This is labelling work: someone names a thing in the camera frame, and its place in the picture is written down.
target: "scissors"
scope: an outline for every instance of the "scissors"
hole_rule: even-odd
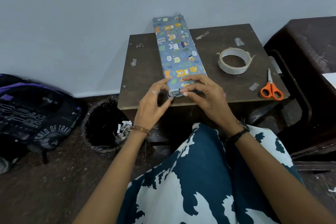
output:
[[[263,98],[274,98],[275,100],[277,101],[280,101],[280,100],[283,100],[284,98],[284,95],[282,94],[281,90],[279,90],[275,84],[273,83],[273,80],[272,80],[272,76],[271,76],[271,70],[268,69],[268,82],[266,84],[265,87],[263,87],[261,90],[260,90],[260,95],[263,97]]]

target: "person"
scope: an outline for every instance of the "person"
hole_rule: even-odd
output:
[[[153,128],[172,101],[169,98],[158,107],[156,93],[169,90],[169,79],[158,81],[140,101],[134,120],[143,129],[131,130],[74,224],[336,223],[303,186],[271,130],[248,126],[248,133],[231,112],[223,89],[206,75],[183,80],[197,81],[180,92],[235,138],[234,145],[225,149],[216,130],[194,124],[191,136],[170,157],[128,183],[145,131]],[[232,156],[230,166],[226,153]]]

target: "tape roll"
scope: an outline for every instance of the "tape roll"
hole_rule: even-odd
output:
[[[223,57],[229,56],[229,55],[238,56],[242,58],[242,60],[244,60],[246,65],[243,67],[229,66],[223,61]],[[248,52],[245,52],[244,50],[238,49],[238,48],[228,48],[221,52],[219,56],[219,60],[218,60],[218,65],[225,73],[242,74],[248,69],[251,61],[252,61],[252,58],[250,57],[250,54]]]

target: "person's left arm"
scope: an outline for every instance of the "person's left arm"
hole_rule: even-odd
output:
[[[140,101],[134,119],[134,126],[151,130],[170,106],[169,98],[161,107],[157,100],[160,90],[169,90],[168,78],[154,83]],[[73,224],[111,224],[116,223],[124,200],[127,185],[131,179],[134,163],[140,146],[147,133],[133,129],[120,152],[99,182],[89,200],[83,206]]]

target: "scissors blade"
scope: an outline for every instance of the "scissors blade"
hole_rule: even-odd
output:
[[[268,81],[271,84],[273,83],[272,76],[271,76],[271,70],[270,69],[268,69]]]

